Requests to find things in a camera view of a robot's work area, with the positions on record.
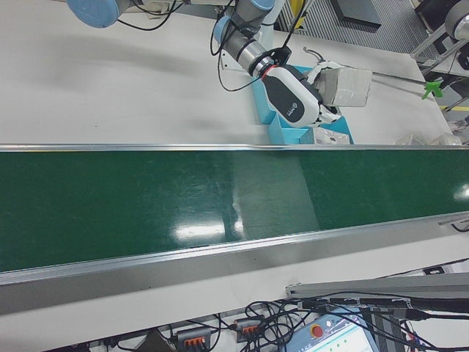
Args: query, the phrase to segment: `black cable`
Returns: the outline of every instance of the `black cable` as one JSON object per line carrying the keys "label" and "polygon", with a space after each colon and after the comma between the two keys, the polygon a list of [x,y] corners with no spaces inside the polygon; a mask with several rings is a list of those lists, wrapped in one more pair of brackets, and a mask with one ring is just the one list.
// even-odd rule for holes
{"label": "black cable", "polygon": [[271,306],[274,306],[275,308],[279,309],[279,310],[282,310],[284,307],[280,304],[277,304],[277,302],[272,302],[272,301],[254,301],[254,302],[251,302],[248,306],[245,307],[244,309],[244,314],[246,314],[246,316],[248,318],[260,318],[262,315],[260,315],[259,313],[257,313],[253,306],[265,306],[269,312],[270,315],[273,315],[275,314],[275,312],[272,311],[272,307]]}
{"label": "black cable", "polygon": [[457,56],[457,51],[456,53],[454,53],[453,62],[451,63],[451,66],[449,67],[449,71],[447,75],[451,74],[451,70],[453,70],[453,65],[454,65],[454,62],[456,61],[456,56]]}
{"label": "black cable", "polygon": [[292,37],[293,33],[295,32],[296,25],[298,24],[300,19],[303,17],[303,11],[305,10],[305,5],[306,5],[306,0],[303,0],[303,3],[301,4],[300,11],[298,11],[295,22],[293,22],[292,28],[290,28],[290,31],[288,33],[288,36],[287,36],[286,40],[284,41],[284,44],[282,45],[282,48],[285,48],[288,45],[288,42],[290,41],[290,38]]}
{"label": "black cable", "polygon": [[305,50],[306,50],[308,53],[315,55],[316,58],[319,60],[318,63],[326,61],[326,60],[324,59],[324,56],[321,55],[321,53],[319,53],[318,51],[315,51],[315,50],[312,50],[312,49],[307,49],[307,48],[305,48]]}
{"label": "black cable", "polygon": [[222,319],[221,315],[213,315],[221,324],[225,325],[225,330],[237,331],[234,325],[229,325],[225,320]]}
{"label": "black cable", "polygon": [[119,343],[117,343],[117,348],[123,351],[129,351],[129,352],[137,352],[135,348],[127,348],[127,347],[121,347]]}
{"label": "black cable", "polygon": [[186,320],[186,321],[191,323],[191,324],[197,324],[197,325],[203,326],[205,328],[212,329],[213,331],[210,332],[212,334],[216,333],[218,329],[229,330],[228,328],[217,328],[216,326],[211,326],[211,325],[206,324],[206,323],[200,323],[199,321],[196,321],[196,320]]}
{"label": "black cable", "polygon": [[[356,312],[353,312],[353,311],[350,310],[348,307],[340,306],[340,305],[338,305],[338,304],[334,304],[334,306],[335,306],[335,307],[338,307],[338,308],[340,308],[340,309],[346,310],[346,311],[348,311],[348,312],[350,312],[350,313],[352,313],[352,314],[354,314],[354,315],[357,315]],[[374,314],[374,315],[377,315],[376,312],[374,312],[374,311],[372,311],[372,310],[370,310],[370,313],[372,313],[372,314]],[[425,342],[428,346],[431,346],[431,347],[433,347],[433,348],[436,348],[435,345],[433,345],[433,344],[430,343],[429,341],[425,340],[424,338],[418,336],[415,332],[411,332],[411,331],[409,331],[408,329],[402,328],[402,326],[400,326],[398,323],[395,323],[394,321],[392,321],[391,319],[388,319],[387,317],[385,317],[385,316],[383,316],[383,315],[379,315],[379,316],[381,317],[381,319],[388,321],[391,325],[395,325],[395,326],[397,326],[398,328],[400,328],[401,330],[404,330],[404,331],[406,331],[406,332],[409,332],[409,333],[411,333],[411,334],[414,334],[417,338],[419,338],[422,342]]]}
{"label": "black cable", "polygon": [[[352,310],[344,307],[344,306],[340,306],[338,304],[327,304],[328,306],[332,306],[332,307],[335,307],[335,308],[341,308],[343,310],[346,310],[348,311],[347,313],[343,313],[343,312],[326,312],[325,314],[331,314],[331,315],[335,315],[335,316],[338,316],[340,318],[345,318],[347,317],[348,315],[351,315],[351,316],[357,316],[359,315],[360,313],[359,312],[353,312]],[[395,322],[393,322],[392,320],[388,320],[390,321],[391,323],[399,326],[398,324],[396,324]],[[402,339],[399,339],[398,337],[395,337],[394,335],[392,335],[391,333],[385,331],[385,330],[382,330],[381,328],[379,328],[378,326],[374,325],[373,323],[368,323],[370,326],[373,326],[375,329],[377,329],[378,331],[381,331],[383,334],[378,334],[380,336],[383,336],[384,338],[387,338],[387,337],[391,337],[391,339],[394,339],[394,340],[398,340],[397,342],[401,342],[401,343],[405,343],[404,340]]]}
{"label": "black cable", "polygon": [[172,344],[173,343],[173,341],[172,341],[172,339],[173,339],[173,329],[172,329],[171,325],[169,325],[169,331],[170,331],[170,335],[169,335],[169,337],[166,337],[166,336],[164,336],[164,334],[161,332],[161,330],[159,328],[156,328],[156,333],[158,335],[160,335],[160,337],[163,340],[165,340],[167,343]]}
{"label": "black cable", "polygon": [[[339,294],[339,293],[331,293],[330,295],[327,295],[327,296],[333,296],[333,295],[335,295],[335,294]],[[380,294],[378,294],[378,293],[373,293],[373,295],[377,295],[377,296],[396,296],[396,297],[402,296],[402,297],[408,297],[408,298],[409,298],[409,296],[403,296],[403,295],[389,295],[389,294],[385,294],[385,293],[380,293]],[[378,333],[376,333],[376,332],[375,332],[375,334],[378,335],[378,336],[382,336],[382,337],[386,338],[385,335],[378,334]],[[437,351],[437,352],[469,351],[469,346],[464,346],[464,347],[452,347],[452,348],[441,348],[441,347],[436,347],[436,346],[432,347],[432,346],[426,347],[426,346],[418,346],[418,345],[417,345],[417,346],[413,346],[413,347],[414,347],[414,348],[420,348],[420,349],[425,348],[425,350],[428,350],[428,351]]]}
{"label": "black cable", "polygon": [[[262,18],[262,17],[263,17],[263,16],[259,16],[259,17],[257,17],[257,18],[254,18],[254,19],[252,19],[252,20],[246,22],[246,23],[244,24],[244,26],[248,26],[250,22],[257,21],[257,20],[259,20],[259,19]],[[225,33],[224,37],[221,38],[220,47],[218,48],[218,50],[217,50],[215,53],[213,52],[213,48],[212,48],[212,46],[211,46],[211,45],[212,45],[212,42],[213,42],[213,31],[212,31],[212,39],[211,39],[211,41],[210,41],[210,51],[212,52],[212,55],[213,55],[213,54],[218,54],[218,62],[217,62],[218,81],[220,82],[220,85],[223,87],[223,89],[225,89],[227,92],[239,92],[240,90],[245,89],[246,87],[249,87],[249,86],[251,86],[252,84],[254,84],[255,82],[257,82],[258,80],[260,80],[260,77],[258,77],[258,78],[256,78],[256,79],[254,79],[253,81],[251,81],[251,82],[245,84],[244,86],[241,86],[241,87],[239,87],[239,88],[231,89],[231,88],[226,87],[225,84],[223,83],[223,80],[221,79],[221,54],[222,54],[222,50],[224,49],[224,46],[225,46],[225,44],[228,42],[228,40],[230,40],[230,38],[233,36],[233,34],[234,34],[236,31],[238,31],[239,29],[242,29],[242,28],[243,28],[243,26],[238,27],[238,28],[236,28],[236,27],[233,26],[233,28],[232,28],[232,30],[231,30],[230,33]]]}
{"label": "black cable", "polygon": [[[339,306],[339,305],[335,305],[335,304],[328,304],[328,305],[331,305],[331,306],[334,306],[334,307],[345,308],[346,310],[348,310],[346,307],[341,307],[341,306]],[[401,343],[401,344],[403,344],[403,345],[411,345],[411,344],[408,343],[406,340],[399,339],[398,337],[395,337],[394,335],[392,335],[392,334],[390,334],[390,333],[388,333],[388,332],[386,332],[386,331],[380,329],[379,327],[377,327],[377,326],[374,325],[373,323],[369,323],[369,325],[370,325],[370,326],[373,326],[375,329],[377,329],[378,331],[381,331],[381,332],[383,332],[383,333],[385,333],[385,334],[377,333],[376,331],[374,331],[374,330],[372,330],[372,329],[370,329],[370,328],[368,328],[368,327],[366,327],[366,326],[362,326],[361,324],[358,324],[358,323],[355,322],[354,320],[349,319],[349,318],[347,317],[347,315],[354,315],[354,316],[356,316],[356,315],[358,315],[358,314],[360,314],[360,313],[353,312],[353,311],[350,311],[350,310],[349,310],[349,313],[326,312],[325,314],[335,315],[335,316],[337,316],[337,317],[344,318],[345,320],[348,320],[348,321],[354,323],[355,325],[358,325],[358,326],[364,328],[365,330],[368,330],[368,331],[372,332],[373,334],[376,334],[376,335],[378,335],[378,336],[384,337],[384,338],[386,338],[387,340],[391,340],[391,341],[394,341],[394,342],[397,342],[397,343]]]}
{"label": "black cable", "polygon": [[[223,17],[225,16],[225,12],[226,10],[232,5],[234,0],[229,0],[229,3],[226,4],[226,6],[223,8],[223,10],[221,11],[220,13],[220,16]],[[213,50],[213,38],[215,36],[215,27],[216,27],[216,24],[217,22],[215,22],[215,25],[213,26],[213,29],[212,29],[212,34],[210,35],[210,53],[212,54],[212,56],[217,56],[220,54],[221,50],[222,50],[222,45],[220,44],[220,47],[218,48],[217,51],[214,51]]]}
{"label": "black cable", "polygon": [[[415,331],[413,331],[413,328],[412,328],[412,330],[410,330],[409,324],[407,323],[406,320],[402,321],[401,324],[402,323],[404,324],[404,328],[402,328],[402,326],[401,326],[401,329],[403,329],[405,331],[408,331],[408,334],[407,334],[408,337],[410,337],[413,340],[415,338],[414,337]],[[415,349],[414,348],[410,349],[410,347],[407,347],[407,352],[415,352]]]}
{"label": "black cable", "polygon": [[221,328],[221,316],[219,314],[218,314],[218,317],[217,317],[217,315],[213,315],[213,316],[216,317],[216,318],[219,318],[219,320],[218,320],[218,335],[217,335],[217,338],[215,339],[215,342],[213,343],[212,347],[207,349],[207,352],[212,352],[215,349],[215,347],[218,344],[218,341],[220,341],[220,335],[221,335],[221,330],[222,330],[222,328]]}
{"label": "black cable", "polygon": [[455,224],[451,224],[451,226],[452,226],[457,232],[461,232],[461,233],[469,232],[469,227],[467,227],[467,228],[465,228],[465,229],[460,229],[460,228],[458,228],[458,226],[456,226]]}
{"label": "black cable", "polygon": [[[286,313],[289,314],[289,313],[294,312],[294,311],[305,312],[304,310],[293,309],[293,310],[290,310],[290,311],[286,311]],[[312,311],[312,309],[311,309],[311,310],[306,311],[306,312],[307,312],[308,315],[309,315],[309,314],[313,313],[314,311]],[[276,346],[278,347],[278,350],[280,350],[280,347],[285,346],[285,345],[292,339],[292,336],[293,336],[293,334],[294,334],[294,332],[295,332],[295,329],[289,329],[289,326],[288,326],[287,324],[281,324],[283,327],[286,327],[286,328],[287,328],[287,332],[286,332],[285,334],[283,334],[282,336],[278,336],[278,335],[275,334],[275,331],[273,331],[273,332],[274,332],[274,336],[276,336],[276,338],[275,338],[274,340],[269,340],[269,339],[265,336],[265,332],[268,331],[268,324],[269,324],[269,323],[272,323],[272,322],[277,323],[277,321],[276,321],[275,317],[271,317],[270,321],[267,321],[267,320],[266,320],[266,322],[265,322],[265,324],[267,325],[267,327],[264,328],[264,331],[262,331],[262,329],[261,329],[261,328],[263,327],[263,326],[262,326],[263,324],[259,324],[259,331],[257,331],[257,334],[256,334],[256,335],[257,335],[256,337],[258,338],[259,341],[260,341],[261,339],[264,339],[264,340],[266,340],[266,343],[264,343],[264,344],[260,344],[260,343],[259,343],[259,344],[257,345],[257,348],[258,348],[258,349],[262,349],[262,348],[267,347],[267,346],[269,346],[269,345],[270,345],[270,346],[276,345]],[[379,333],[376,333],[376,334],[377,334],[377,335],[380,335],[380,336],[383,336],[384,338],[387,337],[386,335],[383,335],[383,334],[379,334]],[[407,341],[404,341],[404,340],[399,340],[399,339],[396,339],[396,338],[391,338],[391,339],[390,339],[389,337],[387,337],[387,338],[388,338],[389,340],[396,340],[396,342],[402,342],[402,343],[404,343],[404,344],[413,345],[413,344],[411,344],[411,343],[409,343],[409,342],[407,342]],[[250,349],[250,342],[241,350],[241,352],[252,351],[252,350]]]}
{"label": "black cable", "polygon": [[135,26],[131,23],[127,23],[127,22],[124,22],[122,20],[117,20],[119,23],[122,23],[126,26],[129,26],[131,28],[134,28],[134,29],[138,29],[138,30],[141,30],[141,31],[145,31],[145,32],[151,32],[151,31],[155,31],[156,29],[159,29],[161,28],[169,19],[169,17],[171,17],[171,14],[174,12],[174,11],[177,11],[184,3],[181,3],[179,4],[177,7],[176,7],[176,1],[177,0],[173,0],[173,4],[171,6],[171,9],[169,10],[169,13],[168,15],[164,18],[164,20],[162,20],[160,22],[160,24],[158,24],[157,26],[155,27],[152,27],[152,28],[143,28],[143,27],[139,27],[139,26]]}
{"label": "black cable", "polygon": [[469,320],[469,315],[429,314],[432,319]]}
{"label": "black cable", "polygon": [[397,298],[407,298],[407,299],[419,299],[418,297],[415,296],[406,296],[406,295],[399,295],[395,293],[370,293],[370,292],[362,292],[362,291],[338,291],[334,293],[329,293],[327,295],[321,295],[321,296],[315,296],[311,298],[291,298],[288,301],[294,301],[294,302],[299,302],[299,301],[313,301],[317,299],[321,299],[324,297],[331,297],[331,296],[336,296],[336,295],[343,295],[343,294],[356,294],[356,295],[369,295],[369,296],[381,296],[381,297],[397,297]]}
{"label": "black cable", "polygon": [[[284,346],[292,339],[296,328],[303,323],[303,320],[306,319],[309,314],[311,314],[310,312],[307,312],[308,314],[302,319],[300,319],[300,322],[295,325],[293,324],[292,319],[289,315],[293,313],[296,314],[297,312],[295,312],[294,310],[286,310],[285,306],[288,304],[287,302],[254,302],[250,306],[246,307],[245,311],[252,311],[251,307],[254,304],[264,304],[267,307],[267,310],[269,314],[271,314],[271,316],[266,317],[261,321],[256,331],[252,335],[250,335],[248,343],[241,350],[242,352],[252,351],[253,349],[251,348],[251,345],[254,345],[254,351],[260,351],[264,347],[272,347],[273,345],[277,347],[277,351],[281,351],[282,349],[284,349]],[[271,306],[274,306],[275,308],[279,309],[278,313],[272,315]],[[257,313],[254,313],[254,316],[260,318],[259,314]],[[281,322],[281,319],[283,317],[286,318],[286,323]],[[269,332],[274,336],[274,339],[270,339],[268,336],[266,336],[266,333]]]}
{"label": "black cable", "polygon": [[132,0],[133,2],[133,6],[135,6],[137,9],[141,10],[142,12],[145,12],[145,13],[148,13],[149,15],[154,15],[154,16],[166,16],[166,15],[170,15],[176,11],[178,11],[179,8],[181,8],[182,5],[184,5],[185,3],[182,3],[179,5],[178,8],[174,9],[174,10],[169,10],[168,12],[165,12],[165,13],[161,13],[161,12],[153,12],[153,11],[149,11],[147,9],[144,9],[143,7],[141,7],[139,4],[137,4],[137,1],[136,0]]}
{"label": "black cable", "polygon": [[[287,305],[288,303],[291,303],[291,301],[295,301],[295,300],[289,300],[289,301],[284,301],[284,303],[282,304],[282,306],[285,306]],[[294,311],[294,310],[290,310],[290,311],[286,311],[287,314],[291,314],[292,312],[301,312],[300,310],[297,310],[297,311]],[[314,312],[314,308],[313,309],[310,309],[307,311],[309,314],[311,314],[312,312]],[[351,315],[357,315],[357,312],[350,312]],[[328,314],[332,314],[332,315],[336,315],[336,316],[339,316],[340,318],[344,318],[345,320],[351,320],[349,319],[347,316],[345,316],[345,314],[336,314],[335,312],[329,312]],[[421,337],[419,337],[415,332],[413,333],[414,336],[416,336],[418,339],[420,339],[422,342],[425,342],[429,345],[429,347],[427,346],[422,346],[422,345],[419,345],[417,343],[412,343],[412,342],[408,342],[407,340],[403,340],[403,339],[399,339],[399,338],[396,338],[394,337],[393,335],[389,334],[388,332],[386,331],[383,331],[381,329],[379,329],[377,326],[375,326],[374,324],[371,324],[371,326],[375,327],[377,330],[381,331],[381,332],[384,332],[385,334],[381,334],[380,332],[377,332],[375,330],[371,330],[370,328],[368,328],[367,326],[362,326],[361,324],[357,324],[354,320],[351,320],[352,323],[355,323],[356,325],[359,325],[360,327],[362,327],[363,329],[365,330],[368,330],[370,332],[373,332],[375,335],[377,336],[381,336],[381,337],[384,337],[386,338],[387,340],[391,340],[391,341],[394,341],[396,343],[401,343],[403,345],[406,345],[406,346],[409,346],[409,347],[412,347],[412,348],[420,348],[420,349],[425,349],[425,350],[429,350],[429,351],[441,351],[441,352],[455,352],[455,351],[466,351],[466,347],[462,347],[462,348],[438,348],[438,347],[434,347],[433,344],[431,344],[430,342],[426,341],[425,339],[422,339]],[[266,347],[268,345],[279,345],[281,343],[288,343],[289,340],[291,339],[290,336],[288,335],[292,335],[292,333],[294,331],[288,331],[287,333],[288,334],[284,334],[283,337],[279,338],[279,336],[277,334],[275,334],[275,331],[274,332],[274,335],[276,336],[276,339],[275,340],[269,340],[269,339],[266,339],[266,336],[262,336],[262,334],[258,334],[257,338],[258,340],[260,341],[261,338],[264,338],[267,342],[264,343],[264,344],[260,344],[260,342],[256,345],[256,349],[259,350],[260,348],[263,348],[263,347]],[[250,343],[248,343],[244,349],[242,349],[242,352],[247,352],[247,351],[252,351],[250,349]]]}

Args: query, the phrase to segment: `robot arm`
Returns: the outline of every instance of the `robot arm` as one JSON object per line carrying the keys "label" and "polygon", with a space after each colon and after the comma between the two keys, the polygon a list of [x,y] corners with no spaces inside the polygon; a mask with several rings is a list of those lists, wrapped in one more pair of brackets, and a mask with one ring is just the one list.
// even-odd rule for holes
{"label": "robot arm", "polygon": [[[254,39],[275,0],[239,1],[231,16],[221,18],[214,38],[254,78],[265,85],[269,104],[292,127],[314,124],[320,115],[321,97],[306,77],[286,66],[290,51],[268,51]],[[276,54],[282,52],[283,58]]]}
{"label": "robot arm", "polygon": [[[134,1],[67,0],[67,4],[84,23],[104,28],[115,23]],[[268,51],[254,39],[275,1],[237,1],[232,15],[215,25],[214,38],[251,76],[262,80],[270,105],[289,125],[299,128],[322,122],[320,94],[307,77],[285,65],[291,51],[286,46]]]}

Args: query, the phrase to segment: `green conveyor belt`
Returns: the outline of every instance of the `green conveyor belt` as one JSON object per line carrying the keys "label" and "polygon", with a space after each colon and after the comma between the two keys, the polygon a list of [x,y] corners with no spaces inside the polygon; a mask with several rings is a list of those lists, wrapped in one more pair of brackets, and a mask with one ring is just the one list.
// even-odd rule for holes
{"label": "green conveyor belt", "polygon": [[0,272],[467,211],[468,155],[0,153]]}

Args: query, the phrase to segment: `red emergency stop button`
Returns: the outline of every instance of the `red emergency stop button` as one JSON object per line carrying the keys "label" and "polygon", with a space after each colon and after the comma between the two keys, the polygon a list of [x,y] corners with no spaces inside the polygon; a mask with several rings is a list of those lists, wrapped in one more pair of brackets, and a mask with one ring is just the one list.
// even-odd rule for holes
{"label": "red emergency stop button", "polygon": [[311,335],[313,337],[321,337],[324,334],[324,331],[322,330],[322,327],[319,325],[313,325],[311,327]]}

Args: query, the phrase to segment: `aluminum frame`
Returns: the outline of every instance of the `aluminum frame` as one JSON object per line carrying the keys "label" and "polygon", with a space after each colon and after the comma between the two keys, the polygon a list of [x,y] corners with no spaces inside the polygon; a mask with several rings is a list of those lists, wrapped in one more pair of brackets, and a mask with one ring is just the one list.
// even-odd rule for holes
{"label": "aluminum frame", "polygon": [[451,55],[457,55],[457,51],[462,48],[464,45],[468,44],[469,40],[460,40],[456,44],[454,44],[450,49],[445,51],[443,54],[441,54],[435,62],[433,62],[429,67],[425,68],[422,70],[422,75],[427,75],[428,73],[432,72],[434,68],[436,68],[441,62],[445,61],[447,58],[449,58]]}
{"label": "aluminum frame", "polygon": [[114,152],[114,151],[229,151],[229,150],[469,150],[469,146],[413,145],[254,145],[254,144],[0,144],[1,152]]}
{"label": "aluminum frame", "polygon": [[118,257],[106,260],[92,260],[89,262],[69,263],[52,265],[42,268],[29,268],[18,271],[5,271],[0,273],[0,287],[8,285],[23,284],[47,279],[65,278],[77,275],[102,273],[104,271],[115,271],[119,269],[134,268],[140,265],[164,263],[172,260],[182,260],[195,257],[207,257],[220,254],[253,251],[267,247],[283,246],[287,244],[300,244],[337,238],[346,235],[354,235],[357,230],[373,227],[386,226],[390,224],[404,224],[421,220],[435,220],[440,225],[452,224],[454,222],[469,219],[469,211],[461,213],[444,214],[437,216],[426,216],[414,219],[388,221],[379,224],[368,224],[358,227],[345,227],[336,230],[323,230],[316,232],[305,232],[293,235],[282,235],[275,238],[252,240],[234,243],[224,243],[207,247],[193,249],[182,249],[177,251],[142,254],[128,257]]}
{"label": "aluminum frame", "polygon": [[329,296],[334,298],[382,298],[378,295],[415,296],[419,298],[469,298],[469,273],[401,276],[286,287],[289,298]]}
{"label": "aluminum frame", "polygon": [[425,49],[427,49],[431,44],[433,44],[439,37],[446,33],[446,27],[442,24],[438,27],[431,35],[428,36],[417,48],[415,48],[411,53],[410,57],[417,60],[418,56],[422,54]]}

